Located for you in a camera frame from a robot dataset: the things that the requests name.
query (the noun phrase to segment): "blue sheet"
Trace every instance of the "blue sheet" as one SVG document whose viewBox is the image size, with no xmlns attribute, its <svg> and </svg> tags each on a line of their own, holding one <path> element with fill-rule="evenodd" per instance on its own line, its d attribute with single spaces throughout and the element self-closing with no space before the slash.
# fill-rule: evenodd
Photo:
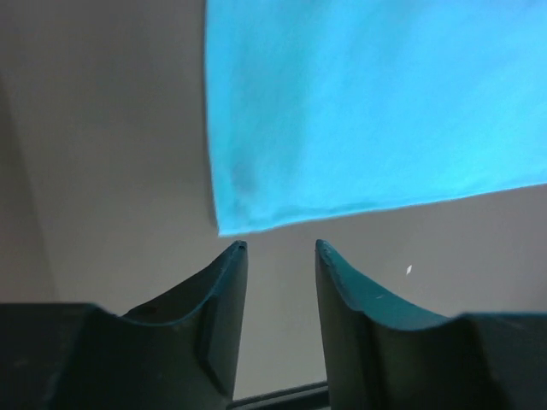
<svg viewBox="0 0 547 410">
<path fill-rule="evenodd" d="M 221 235 L 547 182 L 547 0 L 208 0 Z"/>
</svg>

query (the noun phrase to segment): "blue cloth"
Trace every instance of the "blue cloth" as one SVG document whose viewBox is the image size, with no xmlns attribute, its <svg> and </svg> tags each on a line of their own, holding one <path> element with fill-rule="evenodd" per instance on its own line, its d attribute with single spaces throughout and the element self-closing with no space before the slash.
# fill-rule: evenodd
<svg viewBox="0 0 547 410">
<path fill-rule="evenodd" d="M 547 0 L 209 0 L 221 235 L 547 182 Z"/>
</svg>

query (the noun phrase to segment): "blue fabric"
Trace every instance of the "blue fabric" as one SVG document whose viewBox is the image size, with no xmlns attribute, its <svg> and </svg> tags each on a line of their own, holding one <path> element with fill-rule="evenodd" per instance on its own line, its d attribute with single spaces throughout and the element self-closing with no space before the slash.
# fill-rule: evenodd
<svg viewBox="0 0 547 410">
<path fill-rule="evenodd" d="M 547 182 L 547 0 L 209 0 L 221 235 Z"/>
</svg>

